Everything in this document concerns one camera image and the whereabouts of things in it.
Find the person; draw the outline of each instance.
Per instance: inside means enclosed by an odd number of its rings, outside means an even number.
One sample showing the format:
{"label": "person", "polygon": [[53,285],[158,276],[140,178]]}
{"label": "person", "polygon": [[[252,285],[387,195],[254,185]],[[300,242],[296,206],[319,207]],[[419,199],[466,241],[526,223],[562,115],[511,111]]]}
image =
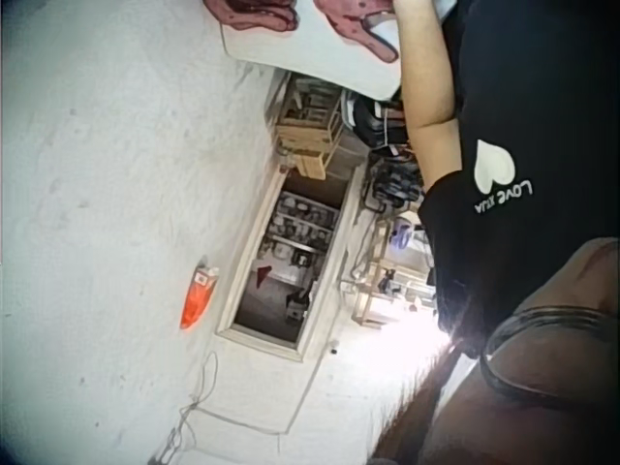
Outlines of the person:
{"label": "person", "polygon": [[[474,0],[452,78],[432,2],[394,0],[419,217],[452,344],[369,463],[618,463],[611,3]],[[461,353],[477,363],[436,411]]]}

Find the heart graphic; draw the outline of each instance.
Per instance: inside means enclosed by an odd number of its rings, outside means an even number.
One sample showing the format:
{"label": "heart graphic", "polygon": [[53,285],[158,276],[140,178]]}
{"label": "heart graphic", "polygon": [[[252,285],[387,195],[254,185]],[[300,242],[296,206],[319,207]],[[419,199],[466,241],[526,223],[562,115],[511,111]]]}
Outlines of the heart graphic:
{"label": "heart graphic", "polygon": [[478,141],[478,153],[476,166],[474,167],[474,179],[476,185],[483,194],[489,194],[493,182],[507,185],[514,181],[516,169],[511,154],[505,148]]}

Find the black t-shirt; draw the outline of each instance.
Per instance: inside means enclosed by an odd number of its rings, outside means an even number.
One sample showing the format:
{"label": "black t-shirt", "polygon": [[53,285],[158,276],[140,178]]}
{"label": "black t-shirt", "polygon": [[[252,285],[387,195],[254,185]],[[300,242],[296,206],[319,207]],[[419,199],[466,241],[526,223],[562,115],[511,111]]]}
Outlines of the black t-shirt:
{"label": "black t-shirt", "polygon": [[458,67],[463,171],[419,211],[443,330],[471,310],[488,334],[584,242],[618,235],[614,18],[600,2],[471,7]]}

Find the bottle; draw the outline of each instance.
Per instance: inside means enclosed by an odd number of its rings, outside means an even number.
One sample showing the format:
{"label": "bottle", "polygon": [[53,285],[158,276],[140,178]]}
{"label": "bottle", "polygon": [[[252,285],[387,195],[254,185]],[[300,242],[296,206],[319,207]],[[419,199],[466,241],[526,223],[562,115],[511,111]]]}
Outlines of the bottle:
{"label": "bottle", "polygon": [[199,320],[211,299],[220,270],[199,265],[194,271],[190,289],[185,298],[185,307],[181,316],[181,329],[188,329]]}

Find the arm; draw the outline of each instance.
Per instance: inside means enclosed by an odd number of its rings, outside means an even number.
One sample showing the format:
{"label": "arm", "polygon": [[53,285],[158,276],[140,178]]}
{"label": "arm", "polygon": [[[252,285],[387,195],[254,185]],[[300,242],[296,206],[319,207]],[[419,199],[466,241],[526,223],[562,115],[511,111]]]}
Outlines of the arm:
{"label": "arm", "polygon": [[394,0],[394,9],[407,132],[428,190],[462,169],[450,61],[432,0]]}

